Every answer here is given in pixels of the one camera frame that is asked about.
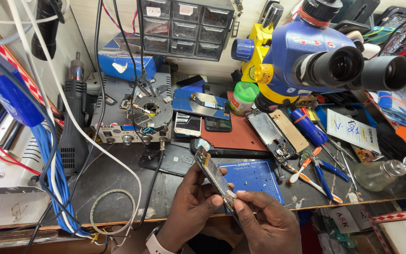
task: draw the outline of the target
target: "red wire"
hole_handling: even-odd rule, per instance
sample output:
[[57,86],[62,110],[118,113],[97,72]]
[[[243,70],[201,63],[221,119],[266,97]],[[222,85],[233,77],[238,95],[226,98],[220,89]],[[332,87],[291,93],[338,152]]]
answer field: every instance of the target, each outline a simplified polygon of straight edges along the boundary
[[4,162],[7,162],[7,163],[10,163],[10,164],[18,165],[18,166],[20,166],[20,167],[26,169],[26,170],[29,171],[29,172],[32,172],[32,173],[34,173],[34,174],[36,174],[36,175],[40,175],[40,172],[38,172],[37,170],[33,170],[32,168],[30,168],[30,167],[28,167],[28,166],[26,166],[26,165],[24,165],[24,164],[21,164],[19,161],[17,161],[16,159],[14,159],[14,158],[11,157],[10,155],[8,155],[1,147],[0,147],[0,151],[1,151],[5,156],[7,156],[7,158],[13,160],[14,162],[4,159],[3,157],[1,157],[1,155],[0,155],[0,160],[2,160],[2,161],[4,161]]
[[[109,12],[107,11],[106,7],[104,6],[104,2],[102,2],[102,5],[103,5],[103,8],[104,8],[104,11],[106,12],[106,14],[109,16],[109,18],[112,20],[112,22],[117,26],[117,28],[120,29],[120,27],[118,26],[118,24],[116,23],[116,21],[111,17],[111,15],[110,15]],[[137,10],[136,10],[136,12],[134,13],[134,18],[133,18],[133,32],[132,32],[132,33],[129,33],[129,32],[126,32],[126,31],[123,30],[123,32],[125,32],[126,35],[128,35],[128,36],[133,36],[133,35],[136,34],[136,27],[134,26],[134,24],[135,24],[135,22],[136,22],[136,17],[137,17]]]

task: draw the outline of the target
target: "pliers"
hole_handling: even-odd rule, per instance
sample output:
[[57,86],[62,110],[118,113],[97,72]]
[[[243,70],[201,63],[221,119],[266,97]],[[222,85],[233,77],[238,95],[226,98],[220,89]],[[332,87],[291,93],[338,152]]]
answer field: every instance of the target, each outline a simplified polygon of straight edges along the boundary
[[317,156],[310,155],[310,158],[311,158],[311,161],[313,161],[313,163],[314,163],[314,168],[316,170],[316,174],[318,176],[322,189],[324,189],[327,197],[332,200],[333,195],[330,191],[330,188],[328,187],[327,182],[325,181],[324,173],[322,172],[322,169],[320,168],[320,166],[335,173],[335,175],[341,177],[346,182],[350,182],[350,178],[348,176],[346,176],[346,174],[344,174],[341,170],[335,168],[333,165],[330,165],[329,163],[325,162],[324,160],[319,159]]

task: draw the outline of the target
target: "microscope focus knob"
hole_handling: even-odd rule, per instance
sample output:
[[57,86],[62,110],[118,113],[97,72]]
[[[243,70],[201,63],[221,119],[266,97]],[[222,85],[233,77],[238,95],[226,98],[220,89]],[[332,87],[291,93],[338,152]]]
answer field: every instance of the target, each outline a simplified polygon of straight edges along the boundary
[[273,65],[260,64],[255,68],[255,81],[261,84],[269,84],[273,77]]

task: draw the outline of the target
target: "wooden desk edge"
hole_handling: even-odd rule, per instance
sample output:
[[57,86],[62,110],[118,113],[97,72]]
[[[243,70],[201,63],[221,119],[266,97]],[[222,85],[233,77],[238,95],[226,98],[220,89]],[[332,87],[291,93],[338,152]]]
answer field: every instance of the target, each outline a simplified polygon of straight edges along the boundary
[[[378,199],[378,200],[370,200],[370,201],[363,201],[363,202],[358,202],[358,203],[343,203],[343,204],[331,204],[331,205],[323,205],[323,206],[309,206],[309,207],[304,207],[301,209],[296,209],[296,208],[291,208],[289,210],[294,211],[294,210],[306,210],[306,209],[316,209],[316,208],[324,208],[324,207],[335,207],[335,206],[349,206],[349,205],[358,205],[358,204],[369,204],[369,203],[378,203],[378,202],[386,202],[386,201],[394,201],[394,200],[400,200],[400,199],[406,199],[406,198],[389,198],[389,199]],[[211,216],[212,217],[222,217],[222,216],[229,216],[229,214],[223,213],[223,214],[214,214]],[[147,219],[145,222],[161,222],[165,221],[167,218],[158,218],[158,219]],[[121,221],[121,222],[101,222],[101,223],[95,223],[97,226],[114,226],[114,225],[123,225],[126,224],[127,221]],[[28,225],[33,225],[36,223],[25,223],[25,224],[16,224],[16,225],[2,225],[0,226],[0,229],[10,229],[10,228],[17,228],[21,226],[28,226]],[[92,224],[90,223],[85,223],[81,225],[82,227],[92,227]],[[40,227],[40,230],[52,230],[52,229],[60,229],[59,226],[43,226]]]

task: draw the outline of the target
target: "phone battery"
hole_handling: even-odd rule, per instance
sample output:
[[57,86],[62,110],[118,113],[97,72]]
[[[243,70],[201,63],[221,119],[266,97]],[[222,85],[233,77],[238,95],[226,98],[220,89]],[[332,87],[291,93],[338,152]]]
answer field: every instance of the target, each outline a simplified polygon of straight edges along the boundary
[[226,194],[226,186],[227,186],[227,181],[225,177],[223,177],[222,172],[217,168],[217,165],[214,163],[214,161],[211,159],[211,155],[207,154],[206,156],[206,161],[204,163],[204,167],[206,168],[207,172],[211,174],[211,178],[217,180],[215,182],[219,189],[223,192],[223,194]]

